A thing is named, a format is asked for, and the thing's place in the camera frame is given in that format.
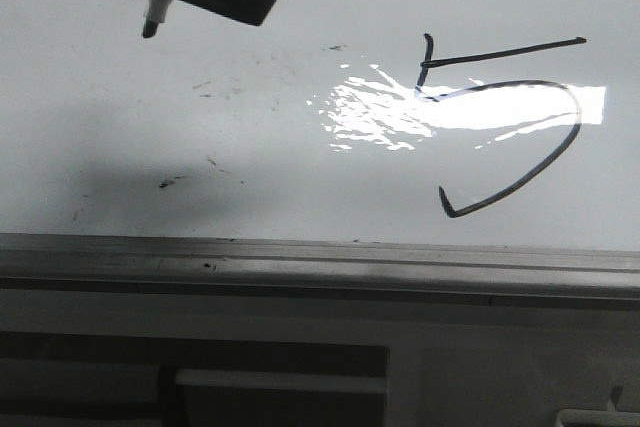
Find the dark cabinet with white bar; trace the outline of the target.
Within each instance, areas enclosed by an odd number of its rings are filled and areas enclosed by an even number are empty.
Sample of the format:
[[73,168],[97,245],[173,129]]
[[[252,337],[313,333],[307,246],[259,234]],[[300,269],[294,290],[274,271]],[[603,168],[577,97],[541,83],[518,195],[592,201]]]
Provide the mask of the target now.
[[5,426],[380,426],[383,346],[3,332]]

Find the white tray corner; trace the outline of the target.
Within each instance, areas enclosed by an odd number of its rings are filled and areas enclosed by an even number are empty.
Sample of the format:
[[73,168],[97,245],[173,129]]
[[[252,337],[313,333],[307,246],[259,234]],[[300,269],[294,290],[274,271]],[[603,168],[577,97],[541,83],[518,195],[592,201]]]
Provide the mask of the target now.
[[639,384],[615,386],[603,410],[563,409],[555,427],[639,427]]

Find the white whiteboard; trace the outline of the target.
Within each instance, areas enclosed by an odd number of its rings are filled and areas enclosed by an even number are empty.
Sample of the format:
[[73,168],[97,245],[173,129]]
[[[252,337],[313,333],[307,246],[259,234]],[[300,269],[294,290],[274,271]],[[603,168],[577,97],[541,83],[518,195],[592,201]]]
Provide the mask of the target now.
[[1,229],[630,250],[639,0],[1,0]]

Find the grey aluminium whiteboard frame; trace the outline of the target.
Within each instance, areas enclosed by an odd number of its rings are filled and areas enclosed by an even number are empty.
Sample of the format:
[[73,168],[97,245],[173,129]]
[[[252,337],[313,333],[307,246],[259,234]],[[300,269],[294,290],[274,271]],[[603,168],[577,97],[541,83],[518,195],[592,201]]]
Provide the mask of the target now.
[[4,234],[15,279],[636,301],[636,252],[379,242]]

